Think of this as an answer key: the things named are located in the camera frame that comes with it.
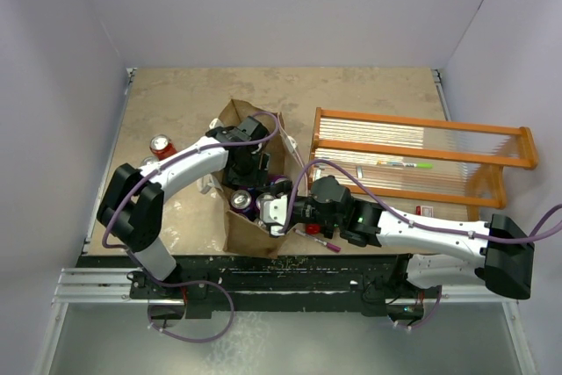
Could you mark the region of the red cola can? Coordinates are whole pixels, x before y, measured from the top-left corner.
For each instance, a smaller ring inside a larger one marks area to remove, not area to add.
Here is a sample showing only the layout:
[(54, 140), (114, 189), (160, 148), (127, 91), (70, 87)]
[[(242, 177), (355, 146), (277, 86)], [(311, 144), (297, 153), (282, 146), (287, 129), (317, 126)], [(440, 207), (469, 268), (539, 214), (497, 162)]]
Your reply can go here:
[(177, 153), (177, 149), (170, 137), (165, 134), (157, 134), (149, 142), (149, 149), (159, 160), (165, 160)]
[(158, 158), (152, 155), (152, 156), (144, 158), (141, 161), (140, 165), (146, 166), (146, 165), (154, 164), (154, 163), (157, 163), (157, 162), (159, 162)]

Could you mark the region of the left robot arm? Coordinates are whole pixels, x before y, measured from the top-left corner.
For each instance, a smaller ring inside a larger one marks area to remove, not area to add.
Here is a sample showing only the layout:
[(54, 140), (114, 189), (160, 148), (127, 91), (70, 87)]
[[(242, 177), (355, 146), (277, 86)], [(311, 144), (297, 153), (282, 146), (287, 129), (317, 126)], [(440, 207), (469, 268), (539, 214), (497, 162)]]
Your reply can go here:
[(182, 268), (163, 245), (159, 234), (165, 203), (200, 178), (221, 172), (227, 187), (257, 188), (266, 185), (268, 141), (279, 129), (276, 115), (269, 130), (257, 117), (237, 126), (217, 126), (195, 144), (152, 165), (134, 168), (126, 163), (116, 168), (97, 210), (105, 227), (102, 244), (123, 249), (151, 277), (150, 288), (162, 298), (177, 294)]

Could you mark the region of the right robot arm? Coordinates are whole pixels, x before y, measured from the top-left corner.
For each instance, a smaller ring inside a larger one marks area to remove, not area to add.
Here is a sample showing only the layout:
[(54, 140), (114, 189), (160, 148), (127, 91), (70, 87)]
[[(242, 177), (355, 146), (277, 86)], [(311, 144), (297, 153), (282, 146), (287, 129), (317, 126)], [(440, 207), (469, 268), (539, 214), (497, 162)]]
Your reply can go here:
[(392, 290), (401, 297), (439, 285), (484, 285), (508, 299), (529, 299), (535, 247), (509, 217), (488, 222), (441, 220), (404, 213), (354, 197), (335, 177), (322, 177), (306, 196), (264, 200), (260, 218), (279, 237), (295, 224), (337, 229), (358, 246), (416, 249), (395, 271)]

